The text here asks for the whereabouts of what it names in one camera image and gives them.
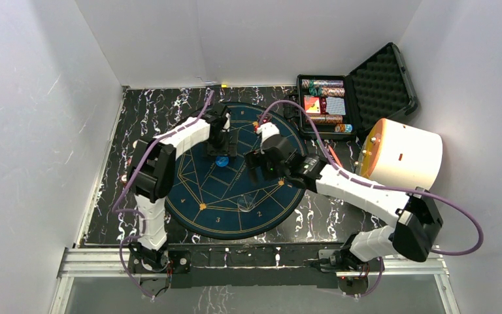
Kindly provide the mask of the blue small blind button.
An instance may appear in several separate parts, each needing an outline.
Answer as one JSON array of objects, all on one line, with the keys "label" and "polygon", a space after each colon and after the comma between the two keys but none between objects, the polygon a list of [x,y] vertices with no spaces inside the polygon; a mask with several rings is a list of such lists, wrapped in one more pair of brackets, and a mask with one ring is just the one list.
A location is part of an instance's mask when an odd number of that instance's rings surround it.
[{"label": "blue small blind button", "polygon": [[226,167],[229,163],[229,158],[227,156],[217,156],[215,163],[218,167]]}]

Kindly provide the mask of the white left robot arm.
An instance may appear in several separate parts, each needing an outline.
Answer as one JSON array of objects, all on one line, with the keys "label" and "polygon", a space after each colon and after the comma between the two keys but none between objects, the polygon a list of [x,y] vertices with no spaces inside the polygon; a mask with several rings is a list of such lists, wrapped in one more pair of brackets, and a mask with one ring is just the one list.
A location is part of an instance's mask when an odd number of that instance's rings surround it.
[{"label": "white left robot arm", "polygon": [[201,143],[212,149],[213,156],[228,156],[233,141],[230,124],[230,108],[219,103],[194,113],[156,139],[137,141],[128,181],[140,230],[128,247],[134,259],[151,271],[161,272],[169,264],[165,200],[174,185],[177,159]]}]

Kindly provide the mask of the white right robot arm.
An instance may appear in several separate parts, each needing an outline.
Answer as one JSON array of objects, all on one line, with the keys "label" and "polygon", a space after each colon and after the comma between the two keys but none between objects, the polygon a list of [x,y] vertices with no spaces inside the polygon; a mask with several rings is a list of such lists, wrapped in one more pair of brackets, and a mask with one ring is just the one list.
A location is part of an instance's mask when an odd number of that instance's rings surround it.
[{"label": "white right robot arm", "polygon": [[363,181],[326,158],[300,154],[271,122],[255,128],[260,146],[246,154],[249,177],[256,171],[266,180],[283,179],[293,187],[344,200],[385,222],[370,232],[351,235],[329,263],[358,271],[369,261],[399,254],[414,262],[425,262],[443,220],[427,190],[396,190],[374,181]]}]

